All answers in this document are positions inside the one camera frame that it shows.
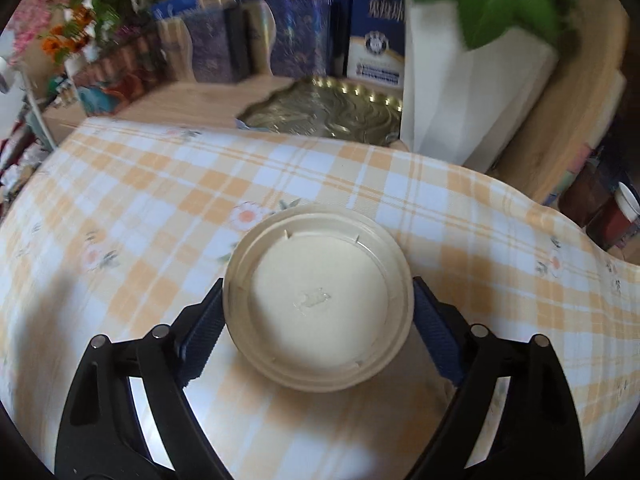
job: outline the wooden surface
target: wooden surface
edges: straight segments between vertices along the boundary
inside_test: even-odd
[[[628,17],[618,0],[581,0],[581,46],[561,62],[490,173],[536,202],[561,181],[591,135],[626,47]]]
[[[287,77],[257,75],[236,85],[168,83],[125,108],[116,118],[191,128],[236,128],[236,116],[248,105],[265,100],[272,92],[285,88],[292,82],[293,79]],[[393,93],[371,85],[367,87]],[[69,107],[50,107],[44,113],[44,119],[56,142],[62,142],[85,118],[79,103]],[[408,151],[399,140],[393,142],[391,147]]]

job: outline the blue gripper pad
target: blue gripper pad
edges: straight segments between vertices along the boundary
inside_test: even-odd
[[[434,305],[430,290],[414,280],[414,325],[442,377],[458,387],[465,377],[460,346]]]
[[[201,305],[202,314],[179,349],[182,366],[178,370],[177,381],[185,387],[190,380],[200,377],[207,360],[225,327],[225,313],[222,309],[222,278],[209,291]]]

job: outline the plastic lid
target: plastic lid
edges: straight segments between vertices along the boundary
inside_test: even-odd
[[[277,213],[236,247],[225,319],[239,351],[290,388],[331,392],[382,370],[414,315],[404,254],[363,215],[309,204]]]
[[[616,204],[618,204],[625,218],[630,222],[635,222],[638,216],[640,216],[640,205],[632,191],[622,184],[622,182],[619,182],[614,197]]]

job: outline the tablecloth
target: tablecloth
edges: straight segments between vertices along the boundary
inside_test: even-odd
[[[244,232],[301,202],[384,226],[414,275],[501,337],[545,333],[580,418],[587,469],[640,400],[640,273],[560,213],[487,176],[410,153],[260,132],[90,119],[0,228],[0,398],[52,466],[90,337],[140,337],[203,298]],[[166,463],[142,386],[136,405]],[[447,397],[414,331],[381,374],[334,394],[270,383],[226,330],[186,395],[237,480],[402,479]],[[488,417],[499,412],[497,395]],[[491,444],[483,433],[474,454]]]

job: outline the gold tray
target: gold tray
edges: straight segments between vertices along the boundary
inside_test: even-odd
[[[387,146],[399,139],[402,101],[361,84],[309,77],[250,105],[239,128]]]

